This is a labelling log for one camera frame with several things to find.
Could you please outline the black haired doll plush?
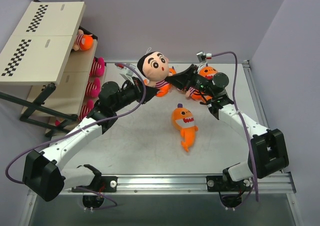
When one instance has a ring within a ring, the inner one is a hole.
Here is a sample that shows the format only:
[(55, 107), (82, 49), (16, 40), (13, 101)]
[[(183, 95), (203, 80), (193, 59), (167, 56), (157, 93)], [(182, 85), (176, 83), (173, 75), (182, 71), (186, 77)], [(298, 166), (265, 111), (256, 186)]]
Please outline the black haired doll plush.
[(163, 97), (170, 91), (171, 85), (165, 81), (169, 74), (169, 60), (161, 52), (152, 51), (149, 47), (138, 60), (137, 68), (146, 78), (144, 83), (158, 89), (157, 97)]
[(87, 51), (93, 46), (93, 43), (94, 43), (93, 35), (85, 34), (83, 30), (79, 29), (77, 31), (72, 49), (74, 51)]
[(185, 93), (185, 96), (186, 98), (191, 98), (195, 101), (202, 101), (204, 103), (212, 98), (209, 95), (200, 94), (200, 92), (193, 87), (188, 89), (188, 91)]

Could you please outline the white pink glasses plush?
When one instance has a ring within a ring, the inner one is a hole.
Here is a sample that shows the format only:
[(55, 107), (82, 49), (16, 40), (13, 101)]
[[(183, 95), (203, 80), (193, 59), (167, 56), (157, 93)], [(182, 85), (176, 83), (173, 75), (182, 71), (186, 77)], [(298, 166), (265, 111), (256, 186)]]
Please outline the white pink glasses plush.
[(85, 88), (85, 96), (90, 98), (97, 98), (101, 91), (101, 81), (99, 78), (95, 78), (93, 81), (88, 81)]
[[(92, 99), (88, 99), (86, 104), (82, 105), (80, 113), (77, 117), (77, 120), (82, 121), (83, 118), (85, 118), (93, 108), (94, 108), (94, 101)], [(63, 121), (64, 121), (64, 119), (57, 117), (55, 119), (54, 124), (55, 124), (55, 126), (59, 126)]]

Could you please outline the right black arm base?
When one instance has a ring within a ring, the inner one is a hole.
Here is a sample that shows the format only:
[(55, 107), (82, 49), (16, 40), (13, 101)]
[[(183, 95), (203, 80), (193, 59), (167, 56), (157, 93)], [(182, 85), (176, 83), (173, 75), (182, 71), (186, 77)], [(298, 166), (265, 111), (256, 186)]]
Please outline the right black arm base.
[(226, 211), (235, 211), (253, 191), (248, 178), (233, 181), (227, 169), (224, 169), (221, 174), (207, 175), (205, 179), (207, 191), (218, 193), (219, 200)]

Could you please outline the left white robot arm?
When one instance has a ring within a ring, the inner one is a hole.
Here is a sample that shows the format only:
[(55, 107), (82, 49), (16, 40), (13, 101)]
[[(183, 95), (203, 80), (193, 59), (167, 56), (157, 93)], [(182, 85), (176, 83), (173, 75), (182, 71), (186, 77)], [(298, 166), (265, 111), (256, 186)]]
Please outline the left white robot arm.
[(72, 131), (41, 152), (32, 150), (25, 158), (22, 181), (46, 202), (62, 190), (85, 187), (97, 191), (102, 173), (90, 164), (66, 169), (66, 164), (91, 141), (103, 135), (118, 119), (117, 111), (133, 102), (145, 104), (158, 89), (139, 78), (125, 81), (123, 88), (114, 81), (102, 85), (94, 108)]

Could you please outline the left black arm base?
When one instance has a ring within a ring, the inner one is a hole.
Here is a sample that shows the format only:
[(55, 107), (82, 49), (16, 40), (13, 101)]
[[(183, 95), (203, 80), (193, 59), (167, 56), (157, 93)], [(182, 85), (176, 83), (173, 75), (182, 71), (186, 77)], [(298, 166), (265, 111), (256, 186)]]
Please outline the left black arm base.
[(93, 213), (94, 211), (111, 209), (118, 206), (118, 203), (114, 199), (105, 195), (105, 193), (115, 193), (117, 191), (117, 176), (103, 176), (98, 169), (90, 164), (84, 164), (78, 166), (78, 168), (86, 168), (94, 174), (93, 180), (89, 185), (77, 186), (73, 190), (78, 193), (93, 193), (93, 195), (84, 195), (82, 197), (82, 204), (85, 211)]

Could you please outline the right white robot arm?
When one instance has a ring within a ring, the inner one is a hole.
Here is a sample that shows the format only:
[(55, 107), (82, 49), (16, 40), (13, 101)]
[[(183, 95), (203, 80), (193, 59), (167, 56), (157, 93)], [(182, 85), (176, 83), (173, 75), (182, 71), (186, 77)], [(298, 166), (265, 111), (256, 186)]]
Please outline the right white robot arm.
[(224, 169), (222, 186), (232, 191), (240, 181), (249, 178), (263, 179), (289, 165), (284, 134), (279, 129), (271, 130), (241, 112), (235, 100), (231, 100), (225, 90), (229, 84), (226, 74), (218, 72), (211, 79), (201, 76), (198, 67), (192, 64), (188, 69), (168, 76), (166, 82), (186, 92), (190, 88), (198, 90), (211, 99), (206, 103), (209, 112), (238, 133), (249, 147), (248, 159)]

